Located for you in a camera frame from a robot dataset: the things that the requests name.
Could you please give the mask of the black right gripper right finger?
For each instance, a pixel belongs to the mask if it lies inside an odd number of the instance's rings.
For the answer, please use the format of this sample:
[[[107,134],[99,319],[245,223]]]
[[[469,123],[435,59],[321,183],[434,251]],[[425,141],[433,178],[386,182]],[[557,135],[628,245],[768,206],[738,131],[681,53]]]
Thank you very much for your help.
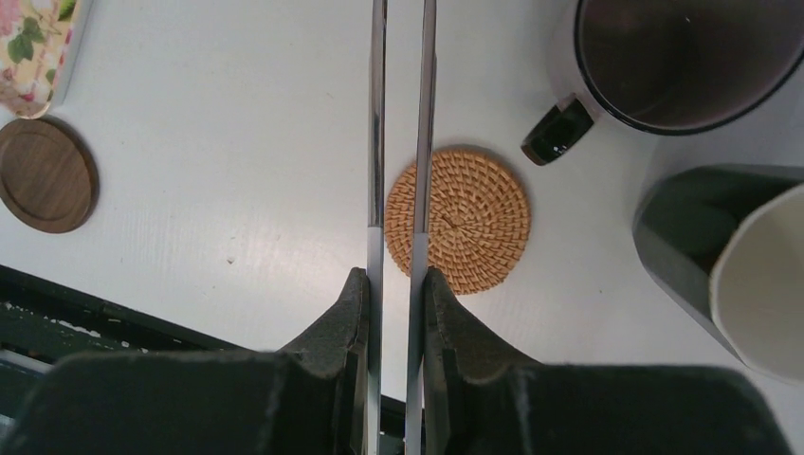
[[[759,391],[720,367],[543,364],[424,280],[429,454],[787,454]]]

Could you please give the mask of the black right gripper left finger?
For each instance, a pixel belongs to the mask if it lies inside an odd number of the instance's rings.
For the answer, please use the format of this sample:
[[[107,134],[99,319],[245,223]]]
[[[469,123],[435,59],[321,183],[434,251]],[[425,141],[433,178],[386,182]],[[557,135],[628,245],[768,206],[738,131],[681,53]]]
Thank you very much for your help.
[[[361,454],[369,281],[276,352],[81,353],[26,397],[5,454]]]

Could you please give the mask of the silver metal tongs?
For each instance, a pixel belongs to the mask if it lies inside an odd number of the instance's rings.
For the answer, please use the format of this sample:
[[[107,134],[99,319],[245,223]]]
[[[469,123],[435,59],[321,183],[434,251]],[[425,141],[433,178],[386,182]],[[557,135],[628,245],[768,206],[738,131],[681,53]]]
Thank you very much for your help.
[[[367,451],[376,454],[380,447],[384,258],[387,254],[404,252],[405,266],[410,278],[410,303],[402,441],[405,453],[421,454],[425,441],[424,280],[429,265],[429,201],[437,75],[437,4],[434,1],[423,4],[415,160],[390,188],[385,186],[387,23],[387,2],[374,1],[369,55]]]

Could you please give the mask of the dark cup white interior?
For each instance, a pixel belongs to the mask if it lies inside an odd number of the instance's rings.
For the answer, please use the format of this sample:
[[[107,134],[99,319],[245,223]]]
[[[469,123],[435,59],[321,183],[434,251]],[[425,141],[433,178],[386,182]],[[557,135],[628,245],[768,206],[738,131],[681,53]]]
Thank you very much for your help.
[[[633,241],[648,274],[730,354],[803,381],[803,171],[709,165],[656,183]]]

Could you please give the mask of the purple mug black handle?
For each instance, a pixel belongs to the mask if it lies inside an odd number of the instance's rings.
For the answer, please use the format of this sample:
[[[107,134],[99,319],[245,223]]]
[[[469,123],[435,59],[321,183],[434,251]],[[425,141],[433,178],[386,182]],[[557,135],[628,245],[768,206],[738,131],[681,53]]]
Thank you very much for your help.
[[[705,133],[757,109],[802,61],[799,1],[573,1],[545,58],[557,101],[521,150],[548,165],[603,118]]]

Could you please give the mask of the floral dessert tray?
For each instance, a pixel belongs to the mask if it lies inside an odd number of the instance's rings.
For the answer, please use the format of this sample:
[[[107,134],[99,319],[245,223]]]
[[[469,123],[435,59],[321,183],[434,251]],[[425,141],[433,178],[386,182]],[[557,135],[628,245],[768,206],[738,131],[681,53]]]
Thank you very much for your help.
[[[66,96],[93,2],[1,3],[1,107],[37,119]]]

